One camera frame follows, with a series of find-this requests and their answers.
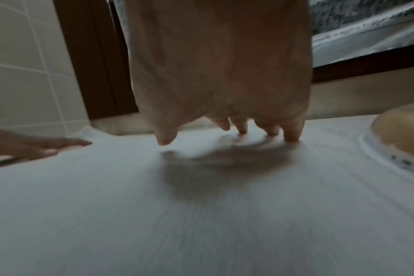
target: finger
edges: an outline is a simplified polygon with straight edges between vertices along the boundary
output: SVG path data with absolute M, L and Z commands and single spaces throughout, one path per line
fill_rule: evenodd
M 155 131 L 154 132 L 156 139 L 157 139 L 157 144 L 159 146 L 166 146 L 168 144 L 171 144 L 172 141 L 175 140 L 175 138 L 177 137 L 178 131 Z
M 298 122 L 281 125 L 284 131 L 283 137 L 286 142 L 298 142 L 301 134 L 303 133 L 304 120 Z
M 1 142 L 0 155 L 8 155 L 16 158 L 40 159 L 58 154 L 57 150 L 46 150 L 35 146 L 18 143 Z
M 62 149 L 71 146 L 88 146 L 92 142 L 76 139 L 76 138 L 44 138 L 44 137 L 29 137 L 28 139 L 20 140 L 19 142 L 28 144 L 30 146 L 37 146 L 44 149 Z
M 230 118 L 233 125 L 237 128 L 240 134 L 248 133 L 248 119 L 247 118 Z
M 254 120 L 256 125 L 263 129 L 268 135 L 277 136 L 280 133 L 280 127 L 273 123 L 267 123 L 262 121 Z
M 231 126 L 230 126 L 230 121 L 228 120 L 228 118 L 225 119 L 211 119 L 209 118 L 210 121 L 212 121 L 213 124 L 219 126 L 222 130 L 224 131 L 229 131 Z

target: skin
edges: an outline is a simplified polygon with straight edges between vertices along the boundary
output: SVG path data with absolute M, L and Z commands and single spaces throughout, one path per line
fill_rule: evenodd
M 126 0 L 131 78 L 160 145 L 207 117 L 298 141 L 312 78 L 306 0 Z
M 34 160 L 55 156 L 62 148 L 90 144 L 91 142 L 82 139 L 44 138 L 0 130 L 0 156 Z

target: hand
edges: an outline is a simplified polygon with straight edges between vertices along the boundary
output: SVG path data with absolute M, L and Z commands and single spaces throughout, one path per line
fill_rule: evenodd
M 306 0 L 130 0 L 131 78 L 160 145 L 206 116 L 298 141 L 312 76 Z
M 0 156 L 33 160 L 57 155 L 62 148 L 90 144 L 82 139 L 33 137 L 0 130 Z

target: wall tile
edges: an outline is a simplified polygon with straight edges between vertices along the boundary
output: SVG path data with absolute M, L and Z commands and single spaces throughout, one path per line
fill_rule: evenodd
M 51 79 L 65 120 L 88 120 L 76 78 L 51 75 Z
M 24 11 L 22 0 L 0 0 L 0 3 L 15 10 Z
M 74 134 L 75 132 L 80 131 L 86 125 L 90 126 L 90 122 L 88 120 L 75 121 L 75 122 L 66 122 L 67 134 L 68 135 Z
M 0 127 L 60 120 L 47 75 L 0 67 Z
M 0 63 L 43 69 L 26 16 L 0 6 Z
M 28 14 L 58 25 L 57 12 L 52 0 L 25 0 Z
M 31 125 L 24 127 L 12 127 L 8 128 L 8 130 L 25 135 L 66 137 L 65 129 L 62 123 L 51 125 Z
M 31 19 L 50 73 L 74 75 L 71 58 L 60 27 Z

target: dough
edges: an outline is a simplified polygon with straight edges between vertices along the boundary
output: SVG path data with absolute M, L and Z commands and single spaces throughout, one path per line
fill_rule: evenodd
M 381 114 L 372 123 L 371 131 L 382 144 L 414 156 L 414 104 Z

